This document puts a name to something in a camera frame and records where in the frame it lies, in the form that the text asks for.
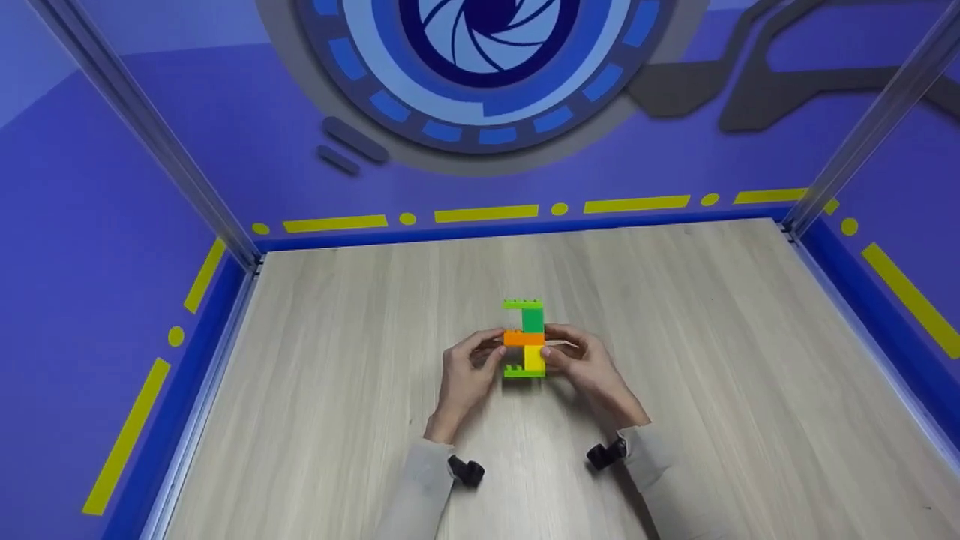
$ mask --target yellow dashed line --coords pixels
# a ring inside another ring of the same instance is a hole
[[[940,314],[900,268],[887,256],[876,242],[863,249],[862,255],[874,268],[876,274],[887,283],[890,290],[903,305],[913,313],[921,326],[933,337],[947,356],[960,358],[960,333]]]
[[[287,233],[322,233],[324,231],[346,231],[349,229],[375,229],[386,226],[387,216],[384,214],[283,222],[283,228],[287,230]]]
[[[837,201],[836,199],[830,199],[827,205],[824,206],[824,212],[826,212],[827,215],[833,215],[838,208],[840,208],[840,201]]]
[[[487,209],[435,210],[435,223],[462,223],[465,221],[490,221],[494,219],[524,219],[537,217],[540,205],[515,207],[490,207]]]
[[[127,460],[130,459],[133,445],[136,444],[136,439],[140,436],[147,417],[150,416],[156,396],[160,393],[160,387],[163,386],[163,381],[169,372],[170,364],[163,358],[154,360],[154,367],[150,369],[147,379],[143,382],[140,393],[136,396],[136,401],[133,402],[133,407],[127,415],[127,421],[124,422],[107,456],[107,462],[104,463],[100,476],[97,477],[90,495],[86,498],[84,514],[104,515],[104,509],[107,508],[113,489],[116,488],[117,480],[120,479],[120,474],[123,473]]]
[[[200,267],[200,272],[197,273],[193,285],[190,286],[190,292],[186,294],[186,300],[183,301],[183,306],[186,307],[187,311],[191,313],[197,312],[197,308],[200,307],[200,302],[204,299],[207,288],[210,287],[210,281],[213,280],[213,274],[217,271],[217,266],[220,264],[220,258],[224,256],[226,247],[224,241],[220,238],[214,240],[213,246],[210,247],[210,251],[206,254],[204,265]]]
[[[763,191],[740,191],[733,199],[735,205],[758,205],[761,203],[792,203],[803,199],[806,188],[765,189]]]
[[[584,203],[584,213],[683,209],[686,208],[686,205],[689,202],[689,195],[645,197],[642,199],[614,199],[609,201],[586,201]]]

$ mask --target blue border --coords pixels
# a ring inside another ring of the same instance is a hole
[[[471,225],[444,229],[385,230],[373,233],[367,229],[363,233],[337,233],[313,236],[293,236],[254,242],[260,251],[286,251],[316,248],[338,248],[346,246],[366,246],[376,244],[398,244],[406,242],[429,242],[432,240],[456,240],[461,238],[480,238],[485,236],[509,236],[515,234],[570,233],[574,231],[593,231],[598,229],[616,229],[620,227],[641,227],[648,225],[677,225],[681,223],[701,223],[707,221],[726,221],[733,219],[752,219],[769,217],[782,221],[789,207],[767,207],[762,209],[717,210],[696,214],[629,215],[614,218],[587,219],[581,221],[517,222],[497,225]]]
[[[807,231],[803,244],[947,438],[960,447],[960,384],[947,366],[921,340],[898,306],[888,300],[874,281],[872,270],[847,251],[823,220],[817,220]]]
[[[169,381],[163,403],[153,413],[155,420],[141,444],[123,491],[109,518],[105,540],[138,538],[150,517],[160,485],[170,466],[180,435],[197,401],[210,360],[217,350],[236,302],[245,273],[233,257],[224,257],[220,276],[206,299],[200,321],[193,330],[183,358]]]

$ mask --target yellow lego brick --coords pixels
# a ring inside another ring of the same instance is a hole
[[[545,371],[546,365],[540,357],[541,345],[523,346],[523,369],[525,371]]]

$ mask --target lego brick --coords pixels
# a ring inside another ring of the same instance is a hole
[[[524,371],[544,371],[546,365],[540,356],[540,345],[525,345],[523,347],[523,369]]]
[[[520,366],[507,365],[503,369],[504,379],[542,379],[546,377],[546,371],[529,371]]]
[[[503,344],[507,347],[523,347],[524,345],[542,346],[543,332],[525,332],[519,330],[507,330],[503,332]]]
[[[523,319],[523,331],[530,333],[542,333],[543,332],[543,308],[527,308],[525,307],[521,312]]]
[[[543,309],[543,302],[538,298],[508,298],[503,301],[504,309]]]

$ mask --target blue trim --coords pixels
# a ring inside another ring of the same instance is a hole
[[[197,400],[206,369],[226,329],[230,311],[243,284],[243,268],[233,258],[226,258],[213,288],[206,299],[197,327],[167,381],[166,395],[154,411],[154,423],[141,441],[141,451],[127,484],[114,494],[115,507],[109,518],[104,540],[137,538],[150,517],[150,510],[170,466],[183,426]]]
[[[337,16],[340,8],[337,0],[313,0],[313,9],[320,15]]]
[[[570,118],[573,118],[573,111],[570,110],[570,107],[564,105],[559,109],[548,112],[540,118],[534,119],[534,129],[537,130],[539,134],[549,132],[550,130],[561,127]]]
[[[657,22],[657,12],[660,10],[660,2],[640,2],[634,12],[634,20],[630,23],[630,29],[623,37],[623,42],[631,47],[639,47],[654,28]]]
[[[433,120],[427,120],[426,124],[423,124],[424,135],[446,142],[457,142],[460,140],[460,135],[462,135],[463,132],[464,130],[460,128],[447,126],[446,124],[434,122]]]
[[[960,446],[960,384],[914,331],[907,316],[884,294],[865,261],[851,254],[817,220],[803,239],[840,294],[923,402],[954,446]]]
[[[727,219],[750,219],[769,217],[782,220],[790,210],[787,206],[760,209],[718,210],[706,213],[671,213],[662,215],[630,215],[604,219],[586,219],[582,221],[544,221],[526,223],[505,223],[487,226],[465,226],[442,229],[393,230],[377,233],[336,233],[320,236],[290,236],[276,240],[258,240],[254,242],[261,251],[303,250],[316,248],[336,248],[343,246],[363,246],[375,244],[394,244],[403,242],[427,242],[432,240],[452,240],[458,238],[477,238],[484,236],[507,236],[512,234],[569,233],[593,229],[615,229],[617,227],[640,227],[645,225],[671,225],[678,223],[698,223],[702,221],[722,221]]]
[[[377,91],[374,95],[370,96],[370,102],[373,103],[373,106],[377,107],[380,112],[383,112],[388,118],[395,122],[402,124],[410,117],[410,110],[403,107],[394,96],[388,94],[387,90]]]
[[[516,128],[480,130],[480,144],[504,144],[516,140]]]
[[[330,52],[333,53],[333,60],[337,61],[337,65],[351,81],[356,81],[367,75],[367,69],[360,62],[360,57],[357,56],[356,51],[353,50],[353,43],[350,42],[349,38],[331,39]]]
[[[613,88],[613,85],[616,85],[616,82],[620,79],[620,75],[623,75],[623,68],[615,63],[608,63],[603,66],[603,71],[584,88],[584,95],[587,96],[587,99],[590,101],[596,101],[602,98],[604,94]]]

